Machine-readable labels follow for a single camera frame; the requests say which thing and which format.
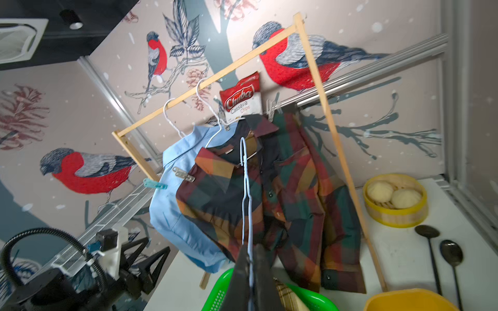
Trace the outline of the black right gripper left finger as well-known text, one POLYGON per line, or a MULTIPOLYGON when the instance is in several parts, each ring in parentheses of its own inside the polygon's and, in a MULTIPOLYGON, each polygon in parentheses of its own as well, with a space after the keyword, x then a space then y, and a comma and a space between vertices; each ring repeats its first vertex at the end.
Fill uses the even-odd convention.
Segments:
POLYGON ((250 306, 250 257, 247 245, 240 249, 221 311, 248 311, 250 306))

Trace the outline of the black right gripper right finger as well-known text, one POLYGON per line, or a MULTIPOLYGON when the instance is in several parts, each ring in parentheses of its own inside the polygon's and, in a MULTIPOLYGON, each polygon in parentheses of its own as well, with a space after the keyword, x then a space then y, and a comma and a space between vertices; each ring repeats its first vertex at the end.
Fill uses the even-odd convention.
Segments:
POLYGON ((252 264, 252 275, 254 277, 252 285, 254 310, 284 310, 275 281, 273 279, 266 251, 260 244, 254 246, 253 248, 252 264))

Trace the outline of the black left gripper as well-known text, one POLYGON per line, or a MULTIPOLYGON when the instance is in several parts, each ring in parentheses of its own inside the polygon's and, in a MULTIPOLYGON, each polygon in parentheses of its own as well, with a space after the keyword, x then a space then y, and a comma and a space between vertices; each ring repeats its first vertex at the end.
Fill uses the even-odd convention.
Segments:
POLYGON ((142 251, 149 244, 150 239, 145 237, 136 241, 124 243, 121 246, 119 280, 124 284, 128 295, 150 294, 158 282, 162 268, 171 252, 167 246, 154 255, 137 264, 138 273, 131 270, 142 251))

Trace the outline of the yellow plaid long-sleeve shirt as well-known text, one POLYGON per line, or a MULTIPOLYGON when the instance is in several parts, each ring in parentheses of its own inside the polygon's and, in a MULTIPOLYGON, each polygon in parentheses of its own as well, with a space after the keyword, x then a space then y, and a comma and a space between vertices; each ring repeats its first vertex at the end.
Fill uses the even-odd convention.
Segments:
POLYGON ((309 311, 303 301, 285 284, 274 279, 281 304, 286 311, 309 311))

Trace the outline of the dark multicolour plaid shirt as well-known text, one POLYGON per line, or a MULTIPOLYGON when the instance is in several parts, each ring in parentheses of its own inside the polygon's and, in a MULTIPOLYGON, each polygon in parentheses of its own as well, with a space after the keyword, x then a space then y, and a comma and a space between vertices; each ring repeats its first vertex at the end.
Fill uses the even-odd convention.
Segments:
POLYGON ((243 244, 243 168, 240 140, 248 152, 253 242, 280 259, 302 288, 364 294, 360 264, 361 225, 345 183, 302 126, 301 114, 284 113, 271 123, 246 116, 231 139, 202 148, 195 158, 196 195, 208 199, 183 214, 229 258, 243 244))

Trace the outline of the light blue wire hanger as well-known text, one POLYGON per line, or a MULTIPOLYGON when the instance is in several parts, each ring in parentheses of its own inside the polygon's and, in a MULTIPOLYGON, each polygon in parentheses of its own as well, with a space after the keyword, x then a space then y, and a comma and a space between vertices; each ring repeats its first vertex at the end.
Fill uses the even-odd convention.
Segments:
POLYGON ((242 212, 243 212, 243 231, 242 240, 243 244, 247 242, 247 261, 248 261, 248 285, 249 285, 249 299, 248 310, 255 310, 254 305, 254 264, 253 264, 253 220, 252 220, 252 195, 250 192, 250 178, 248 173, 248 152, 246 147, 246 140, 241 137, 240 140, 240 158, 241 166, 243 168, 243 190, 244 196, 242 199, 242 212))

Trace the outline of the white clothespin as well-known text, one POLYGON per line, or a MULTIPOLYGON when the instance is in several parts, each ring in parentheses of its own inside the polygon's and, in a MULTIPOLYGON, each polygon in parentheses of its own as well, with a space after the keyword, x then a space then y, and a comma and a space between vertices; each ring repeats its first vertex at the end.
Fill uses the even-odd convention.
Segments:
POLYGON ((190 183, 193 183, 195 181, 194 176, 188 174, 188 172, 182 170, 181 168, 173 167, 172 171, 175 173, 176 177, 178 177, 182 180, 185 180, 185 181, 190 182, 190 183))

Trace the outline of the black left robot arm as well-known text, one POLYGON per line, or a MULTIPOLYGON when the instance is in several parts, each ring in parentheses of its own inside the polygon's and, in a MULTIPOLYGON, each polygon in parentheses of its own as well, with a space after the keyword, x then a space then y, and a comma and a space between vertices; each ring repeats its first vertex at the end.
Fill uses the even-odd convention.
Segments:
POLYGON ((34 228, 12 237, 2 248, 1 267, 14 291, 2 310, 116 310, 123 295, 138 299, 155 289, 170 247, 138 262, 149 243, 147 238, 129 241, 127 228, 101 230, 95 238, 95 243, 84 246, 69 233, 55 228, 34 228), (62 268, 51 268, 32 281, 23 282, 12 265, 11 253, 19 241, 33 235, 50 235, 66 241, 91 270, 95 285, 76 291, 62 268))

